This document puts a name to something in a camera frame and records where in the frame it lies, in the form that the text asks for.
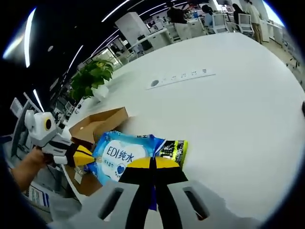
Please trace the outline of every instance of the power outlet strip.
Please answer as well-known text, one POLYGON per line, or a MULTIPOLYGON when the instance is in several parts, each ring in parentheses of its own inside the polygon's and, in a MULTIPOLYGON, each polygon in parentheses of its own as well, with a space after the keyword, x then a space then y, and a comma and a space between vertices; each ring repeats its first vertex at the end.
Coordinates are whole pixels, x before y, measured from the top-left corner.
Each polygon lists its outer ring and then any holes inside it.
POLYGON ((202 68, 200 70, 194 70, 191 72, 187 73, 182 73, 182 74, 174 74, 169 77, 164 77, 161 79, 155 79, 153 80, 150 85, 147 87, 147 90, 156 88, 156 87, 162 87, 165 85, 173 84, 173 83, 178 83, 181 81, 186 81, 186 80, 192 80, 196 78, 201 78, 201 77, 207 77, 211 75, 216 75, 213 73, 211 70, 207 70, 205 68, 202 68))

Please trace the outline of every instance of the yellow robot part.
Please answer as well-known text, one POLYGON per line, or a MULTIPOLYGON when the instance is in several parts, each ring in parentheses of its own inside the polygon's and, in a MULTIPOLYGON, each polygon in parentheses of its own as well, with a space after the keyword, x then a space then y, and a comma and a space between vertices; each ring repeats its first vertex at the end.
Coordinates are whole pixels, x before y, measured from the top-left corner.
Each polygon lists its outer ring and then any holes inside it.
MULTIPOLYGON (((150 157, 144 157, 137 159, 130 164, 128 164, 127 167, 129 168, 149 168, 150 164, 150 157)), ((172 167, 179 167, 178 163, 172 161, 171 159, 167 159, 164 157, 156 157, 156 165, 157 168, 172 168, 172 167)))
POLYGON ((92 152, 83 146, 79 146, 73 155, 75 166, 84 166, 95 161, 92 152))

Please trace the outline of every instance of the table surface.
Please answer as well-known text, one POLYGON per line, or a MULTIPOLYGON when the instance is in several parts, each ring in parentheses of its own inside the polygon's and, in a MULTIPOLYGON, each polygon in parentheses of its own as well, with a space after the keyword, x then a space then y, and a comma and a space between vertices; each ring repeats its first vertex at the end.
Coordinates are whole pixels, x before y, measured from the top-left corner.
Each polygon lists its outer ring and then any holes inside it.
POLYGON ((254 40, 220 33, 178 42, 123 66, 107 86, 107 99, 85 100, 65 132, 89 114, 125 106, 124 133, 188 140, 188 179, 241 217, 265 220, 291 188, 303 158, 305 94, 254 40), (154 79, 202 67, 216 75, 146 90, 154 79))

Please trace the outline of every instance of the yellow and black package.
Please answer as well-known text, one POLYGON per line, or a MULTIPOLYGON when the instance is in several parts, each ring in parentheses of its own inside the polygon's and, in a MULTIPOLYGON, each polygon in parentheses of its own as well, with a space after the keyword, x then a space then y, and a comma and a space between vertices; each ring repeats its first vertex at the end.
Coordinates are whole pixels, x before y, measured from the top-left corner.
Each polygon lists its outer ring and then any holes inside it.
POLYGON ((159 156, 171 159, 178 163, 180 167, 183 166, 186 150, 187 141, 166 141, 160 150, 159 156))

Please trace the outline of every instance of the gray plastic part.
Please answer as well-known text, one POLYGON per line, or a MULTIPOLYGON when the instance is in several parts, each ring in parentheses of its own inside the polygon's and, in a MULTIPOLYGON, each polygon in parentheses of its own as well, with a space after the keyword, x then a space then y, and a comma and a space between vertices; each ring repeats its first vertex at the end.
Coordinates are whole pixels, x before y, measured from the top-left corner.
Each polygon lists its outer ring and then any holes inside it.
MULTIPOLYGON (((58 142, 58 143, 62 143, 65 144, 67 146, 72 145, 72 141, 61 137, 59 134, 56 134, 53 139, 51 139, 51 141, 53 142, 58 142)), ((65 156, 67 150, 66 149, 59 149, 56 148, 52 145, 50 145, 50 143, 47 143, 45 147, 42 148, 42 151, 46 154, 52 154, 53 156, 65 156)))
POLYGON ((225 201, 197 181, 185 181, 168 185, 175 200, 184 229, 253 229, 259 221, 239 218, 225 207, 225 201), (190 191, 205 211, 207 218, 199 220, 185 191, 190 191))
POLYGON ((29 103, 31 104, 31 106, 34 107, 34 109, 35 109, 37 112, 39 112, 39 113, 42 112, 42 110, 40 110, 39 107, 36 106, 35 103, 33 103, 33 101, 28 97, 28 95, 27 95, 25 92, 23 93, 23 95, 27 98, 27 100, 29 101, 29 103))
POLYGON ((81 211, 67 221, 53 222, 49 226, 57 229, 124 229, 129 209, 139 185, 108 181, 84 201, 81 211), (99 215, 106 209, 113 193, 122 192, 111 214, 110 221, 102 220, 99 215))
POLYGON ((12 144, 11 144, 11 155, 10 155, 11 157, 13 157, 17 154, 17 148, 18 148, 18 144, 19 144, 19 140, 20 140, 20 135, 21 135, 22 131, 25 129, 25 127, 24 127, 25 113, 30 108, 31 108, 31 104, 29 101, 27 101, 25 103, 25 105, 23 106, 22 112, 16 122, 14 134, 13 134, 13 138, 12 138, 12 144))
POLYGON ((49 132, 43 139, 38 140, 34 137, 31 137, 31 141, 34 145, 36 146, 40 146, 40 147, 44 147, 45 145, 47 145, 47 143, 51 140, 53 140, 53 138, 57 135, 57 129, 55 128, 54 130, 52 130, 51 132, 49 132))
MULTIPOLYGON (((138 185, 109 181, 85 200, 80 213, 67 221, 53 222, 49 226, 55 229, 124 229, 138 187, 138 185), (107 222, 99 215, 107 207, 115 190, 122 191, 122 194, 114 207, 110 221, 107 222)), ((183 229, 254 229, 260 224, 253 218, 237 217, 226 209, 222 198, 199 182, 175 183, 168 185, 168 188, 177 205, 183 229), (207 218, 202 221, 197 218, 185 191, 190 191, 195 196, 207 218)))

